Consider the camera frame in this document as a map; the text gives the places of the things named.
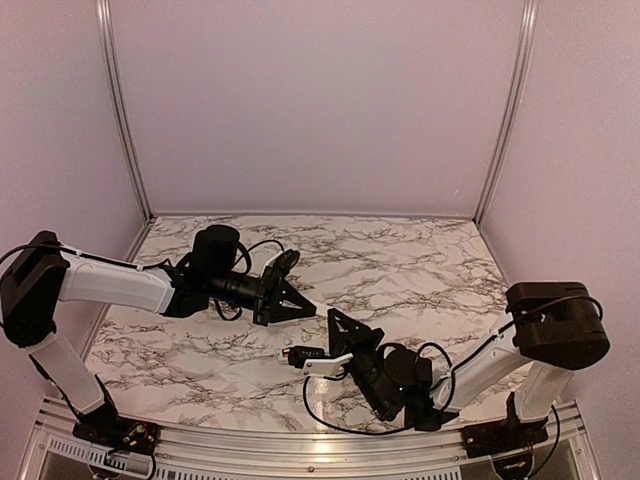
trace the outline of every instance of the black mount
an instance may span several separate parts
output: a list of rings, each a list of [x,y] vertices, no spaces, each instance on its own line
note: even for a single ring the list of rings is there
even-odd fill
[[[506,312],[513,315],[520,353],[567,370],[601,360],[611,345],[588,298],[587,287],[578,282],[523,282],[509,288]]]
[[[522,423],[516,415],[515,394],[507,400],[507,417],[495,422],[470,425],[462,429],[462,438],[469,458],[508,452],[549,439],[547,419]]]
[[[379,420],[392,421],[404,408],[406,427],[434,431],[457,416],[441,414],[433,408],[429,396],[431,360],[418,357],[399,343],[380,345],[384,337],[381,328],[371,329],[335,308],[329,310],[328,318],[330,357],[353,355],[344,370],[353,377]],[[305,351],[302,347],[294,347],[292,351],[295,349]],[[322,354],[316,352],[320,349],[307,350],[309,358]],[[289,363],[301,368],[304,359],[299,356],[292,356]]]
[[[4,333],[20,348],[56,332],[53,313],[69,263],[56,250],[56,234],[42,231],[29,242],[0,278]]]
[[[315,315],[315,306],[285,280],[300,252],[287,250],[256,277],[232,270],[238,250],[249,258],[235,228],[211,225],[199,231],[193,250],[175,269],[165,269],[176,293],[163,315],[188,317],[209,308],[211,298],[253,310],[253,323],[263,326]]]
[[[141,455],[153,455],[158,443],[160,427],[157,423],[135,420],[118,415],[111,396],[98,377],[96,377],[105,403],[87,415],[81,415],[67,402],[78,418],[73,427],[73,436],[110,447],[115,452],[133,452]]]

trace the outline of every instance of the metal edge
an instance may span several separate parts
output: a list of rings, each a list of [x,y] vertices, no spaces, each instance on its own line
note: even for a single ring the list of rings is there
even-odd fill
[[[16,477],[17,480],[30,480],[39,477],[47,453],[46,445],[49,436],[48,432],[40,428],[36,427],[31,430],[27,448],[22,456],[22,462]]]
[[[584,436],[575,402],[559,406],[561,438]],[[74,418],[66,405],[47,398],[38,415],[39,429],[70,437]],[[467,459],[459,430],[454,426],[434,433],[405,433],[367,438],[344,434],[248,432],[160,422],[157,457],[165,465],[218,471],[260,478],[345,478],[402,475],[486,458]],[[555,423],[550,422],[553,441]]]
[[[531,52],[533,48],[533,36],[538,14],[538,6],[539,0],[525,0],[524,2],[516,60],[511,76],[509,95],[507,97],[507,103],[502,117],[502,123],[500,125],[496,145],[493,150],[491,163],[489,164],[487,176],[482,187],[480,198],[478,199],[475,215],[473,216],[473,221],[476,225],[482,225],[482,222],[487,215],[489,205],[496,189],[498,177],[502,171],[507,154],[518,107],[522,102],[524,86],[529,72],[529,65],[531,63]]]
[[[100,30],[100,40],[104,54],[107,77],[109,81],[109,91],[111,93],[111,101],[116,116],[120,141],[125,156],[127,171],[131,178],[134,194],[138,207],[145,221],[149,222],[154,215],[151,211],[151,204],[147,195],[140,163],[133,135],[129,125],[127,110],[125,108],[124,94],[122,91],[122,83],[120,81],[120,71],[118,68],[118,58],[116,55],[116,44],[113,35],[113,24],[111,21],[111,4],[110,0],[97,0],[96,2],[98,27]]]
[[[140,251],[140,248],[142,247],[142,244],[147,239],[147,236],[151,231],[151,226],[153,225],[153,223],[154,223],[154,220],[144,222],[144,224],[142,225],[142,228],[136,235],[136,238],[133,240],[133,243],[131,244],[129,251],[124,257],[125,261],[127,262],[132,261],[135,258],[135,256],[138,254],[138,252]],[[109,310],[109,307],[110,305],[107,305],[107,304],[102,304],[100,306],[100,309],[98,310],[98,313],[96,314],[95,319],[91,322],[91,326],[87,331],[85,337],[83,338],[82,343],[80,344],[79,355],[83,361],[86,360],[87,357],[89,356],[89,352],[91,351],[93,342],[95,341],[96,336],[98,335],[98,331],[100,330],[100,326],[102,325],[102,322],[105,316],[107,315],[107,311]]]
[[[582,417],[582,410],[580,410],[580,405],[577,400],[574,401],[576,404],[576,410]],[[591,439],[589,438],[589,428],[585,423],[584,419],[582,420],[584,425],[584,435],[573,439],[573,442],[576,443],[576,448],[573,449],[574,460],[578,468],[580,469],[581,474],[586,472],[584,476],[585,480],[601,480],[602,474],[600,473],[600,467],[598,466],[598,457],[596,455],[596,451],[591,444]]]
[[[246,216],[269,216],[269,217],[284,217],[284,216],[308,216],[308,217],[364,217],[364,218],[432,218],[434,220],[466,220],[472,221],[473,219],[468,215],[426,215],[416,213],[380,213],[380,212],[327,212],[323,210],[300,212],[300,211],[275,211],[269,212],[264,210],[238,210],[229,211],[221,210],[216,211],[160,211],[155,213],[156,217],[164,218],[180,218],[180,217],[246,217]]]

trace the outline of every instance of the aluminum frame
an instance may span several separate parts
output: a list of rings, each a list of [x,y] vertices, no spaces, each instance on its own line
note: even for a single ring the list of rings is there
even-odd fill
[[[513,132],[518,107],[522,102],[524,87],[531,64],[531,52],[533,50],[533,37],[535,32],[536,19],[538,17],[539,0],[525,0],[522,10],[522,23],[520,24],[520,35],[518,38],[518,49],[516,51],[516,61],[513,66],[511,76],[511,86],[509,96],[505,106],[502,123],[498,133],[491,163],[487,177],[478,200],[473,221],[478,227],[482,226],[489,210],[489,205],[495,193],[500,172],[504,165],[504,160],[509,148],[509,142]]]
[[[558,407],[561,439],[572,446],[580,480],[600,480],[580,411],[575,402]],[[19,480],[36,480],[49,439],[71,439],[75,418],[62,400],[47,397],[36,420]],[[434,433],[407,432],[390,437],[362,438],[345,434],[270,433],[161,425],[158,466],[195,469],[232,477],[285,479],[409,478],[419,473],[486,462],[468,459],[460,426]],[[555,440],[554,419],[548,424]]]
[[[151,204],[144,186],[138,154],[133,142],[133,134],[129,125],[127,109],[124,102],[122,83],[120,82],[120,70],[118,68],[118,57],[116,54],[116,43],[113,35],[113,23],[111,21],[110,0],[97,0],[98,26],[102,50],[107,67],[107,78],[109,81],[109,92],[118,124],[118,133],[122,142],[122,149],[126,160],[127,170],[133,184],[136,201],[142,216],[146,222],[153,218]]]

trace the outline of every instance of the white plastic part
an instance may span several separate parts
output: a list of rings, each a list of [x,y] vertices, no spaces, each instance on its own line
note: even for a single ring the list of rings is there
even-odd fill
[[[311,303],[313,303],[313,306],[316,307],[316,315],[319,317],[329,317],[329,310],[331,310],[333,307],[330,307],[329,305],[326,305],[324,303],[320,303],[320,302],[315,302],[313,300],[311,300]]]
[[[523,423],[549,416],[551,404],[567,386],[574,372],[543,362],[533,362],[524,383],[516,390],[516,415]]]
[[[352,358],[353,354],[347,353],[338,358],[309,359],[304,362],[302,373],[309,377],[335,377],[342,373],[342,365]]]
[[[104,404],[104,394],[98,380],[66,338],[50,333],[42,342],[24,350],[38,362],[80,413],[90,413]]]
[[[63,253],[70,263],[58,300],[88,300],[163,313],[174,289],[159,268],[137,270]]]
[[[509,315],[503,315],[489,329],[497,331],[511,321]],[[472,355],[492,333],[480,338],[465,353],[458,357],[453,366],[462,363]],[[511,327],[496,340],[487,345],[473,360],[455,371],[455,391],[453,399],[447,407],[447,412],[459,412],[484,390],[498,382],[505,375],[531,362],[531,359],[520,355],[520,351],[513,345],[515,327]],[[445,380],[432,395],[434,408],[442,408],[451,389],[451,380]]]

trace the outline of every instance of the marble surface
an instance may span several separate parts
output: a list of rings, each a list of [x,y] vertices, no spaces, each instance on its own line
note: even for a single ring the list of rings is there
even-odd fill
[[[137,260],[184,255],[195,233],[212,223],[238,228],[250,246],[276,238],[301,259],[289,280],[308,298],[332,305],[371,326],[384,341],[417,348],[436,341],[461,353],[503,310],[505,285],[469,221],[312,216],[164,217],[154,224]],[[277,252],[254,250],[254,272]],[[87,360],[120,411],[188,425],[267,431],[327,431],[304,410],[300,370],[280,365],[288,345],[327,347],[326,319],[269,327],[251,312],[235,322],[215,310],[187,319],[112,307]],[[433,352],[436,364],[442,360]],[[508,391],[522,372],[479,396],[458,422],[504,414]],[[350,379],[314,380],[310,403],[341,426],[371,431],[381,424]]]

